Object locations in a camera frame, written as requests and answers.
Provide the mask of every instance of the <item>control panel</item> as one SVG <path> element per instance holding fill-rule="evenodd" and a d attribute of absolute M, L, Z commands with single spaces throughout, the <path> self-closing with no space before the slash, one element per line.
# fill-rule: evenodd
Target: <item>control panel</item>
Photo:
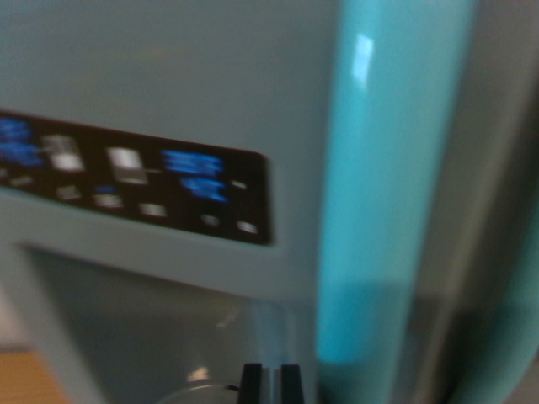
<path fill-rule="evenodd" d="M 270 242 L 264 156 L 0 111 L 0 185 L 123 219 Z"/>

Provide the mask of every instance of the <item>refrigerator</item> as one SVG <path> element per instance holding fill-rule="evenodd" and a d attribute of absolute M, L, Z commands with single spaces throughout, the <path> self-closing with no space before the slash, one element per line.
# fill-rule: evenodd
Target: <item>refrigerator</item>
<path fill-rule="evenodd" d="M 0 2 L 0 285 L 72 402 L 497 404 L 539 346 L 539 3 Z"/>

